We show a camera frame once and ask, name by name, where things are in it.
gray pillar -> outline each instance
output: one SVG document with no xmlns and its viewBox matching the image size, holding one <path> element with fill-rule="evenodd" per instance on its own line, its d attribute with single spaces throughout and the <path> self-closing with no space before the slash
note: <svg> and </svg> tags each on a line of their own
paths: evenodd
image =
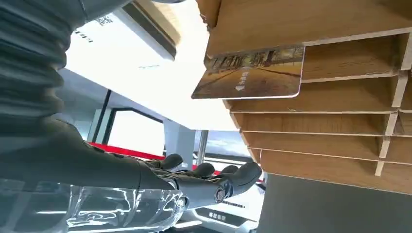
<svg viewBox="0 0 412 233">
<path fill-rule="evenodd" d="M 200 134 L 200 142 L 199 142 L 199 150 L 197 152 L 197 160 L 196 165 L 200 165 L 205 160 L 205 153 L 206 153 L 206 144 L 207 144 L 207 136 L 209 131 L 202 130 Z"/>
<path fill-rule="evenodd" d="M 106 108 L 106 111 L 104 112 L 103 121 L 102 121 L 102 124 L 100 125 L 100 130 L 99 130 L 99 134 L 97 135 L 97 138 L 96 138 L 96 143 L 102 143 L 103 142 L 104 133 L 106 132 L 106 128 L 107 128 L 107 125 L 109 123 L 109 118 L 110 118 L 111 111 L 112 111 L 112 109 Z M 89 134 L 87 136 L 87 141 L 88 142 L 92 141 L 92 138 L 93 138 L 94 132 L 96 131 L 97 122 L 99 121 L 99 116 L 100 116 L 101 112 L 102 112 L 102 110 L 98 109 L 94 113 L 93 121 L 91 122 L 91 126 L 90 126 L 90 131 L 89 131 Z"/>
<path fill-rule="evenodd" d="M 177 168 L 192 170 L 193 147 L 196 131 L 188 129 L 172 120 L 163 121 L 165 127 L 166 156 L 180 154 L 183 163 Z"/>
</svg>

transparent plastic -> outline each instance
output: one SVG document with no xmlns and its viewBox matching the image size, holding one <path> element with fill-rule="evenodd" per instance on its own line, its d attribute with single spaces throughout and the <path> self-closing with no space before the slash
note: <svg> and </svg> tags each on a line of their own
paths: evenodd
<svg viewBox="0 0 412 233">
<path fill-rule="evenodd" d="M 178 190 L 0 179 L 0 232 L 158 232 L 179 220 L 184 205 Z"/>
</svg>

wooden shelf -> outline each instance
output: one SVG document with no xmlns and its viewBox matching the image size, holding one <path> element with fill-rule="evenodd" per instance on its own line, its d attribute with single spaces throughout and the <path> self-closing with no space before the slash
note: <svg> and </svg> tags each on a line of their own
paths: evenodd
<svg viewBox="0 0 412 233">
<path fill-rule="evenodd" d="M 412 194 L 412 166 L 264 150 L 260 162 L 269 173 Z"/>
<path fill-rule="evenodd" d="M 306 47 L 297 97 L 225 101 L 266 172 L 412 195 L 410 9 L 410 0 L 222 1 L 210 58 Z"/>
<path fill-rule="evenodd" d="M 409 33 L 410 9 L 410 0 L 225 0 L 217 26 L 210 32 L 207 54 L 216 57 Z"/>
<path fill-rule="evenodd" d="M 412 137 L 412 113 L 399 113 L 394 135 Z"/>
<path fill-rule="evenodd" d="M 326 82 L 396 75 L 395 36 L 310 46 L 302 82 Z"/>
<path fill-rule="evenodd" d="M 411 73 L 408 71 L 408 77 L 411 79 Z M 403 95 L 401 111 L 412 113 L 412 81 L 406 84 L 405 94 Z"/>
<path fill-rule="evenodd" d="M 291 99 L 228 100 L 233 113 L 380 113 L 394 112 L 393 82 L 398 77 L 303 83 Z"/>
<path fill-rule="evenodd" d="M 248 147 L 254 149 L 379 160 L 381 141 L 378 137 L 246 132 L 243 134 L 245 141 L 249 143 Z"/>
<path fill-rule="evenodd" d="M 329 135 L 383 135 L 381 114 L 234 114 L 243 132 Z"/>
<path fill-rule="evenodd" d="M 392 137 L 385 161 L 412 164 L 412 138 Z"/>
</svg>

ceiling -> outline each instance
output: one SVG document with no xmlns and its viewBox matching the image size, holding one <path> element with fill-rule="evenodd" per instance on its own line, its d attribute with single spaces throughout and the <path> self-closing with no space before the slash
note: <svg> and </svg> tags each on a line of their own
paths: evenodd
<svg viewBox="0 0 412 233">
<path fill-rule="evenodd" d="M 72 35 L 66 68 L 190 129 L 237 131 L 221 100 L 191 99 L 205 71 L 208 41 L 196 1 L 168 5 L 167 9 L 167 18 L 179 26 L 174 62 L 156 53 L 153 44 L 147 45 L 146 32 L 138 32 L 145 34 L 139 38 L 114 27 L 116 31 L 108 31 L 108 35 L 89 33 L 93 43 Z"/>
</svg>

robotic arm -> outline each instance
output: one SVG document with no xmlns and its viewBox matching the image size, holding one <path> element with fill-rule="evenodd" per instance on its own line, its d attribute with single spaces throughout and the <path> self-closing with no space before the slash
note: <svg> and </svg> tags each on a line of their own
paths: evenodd
<svg viewBox="0 0 412 233">
<path fill-rule="evenodd" d="M 70 35 L 131 0 L 0 0 L 0 232 L 157 232 L 185 209 L 243 193 L 261 175 L 239 170 L 171 173 L 85 143 L 53 118 L 54 89 Z"/>
</svg>

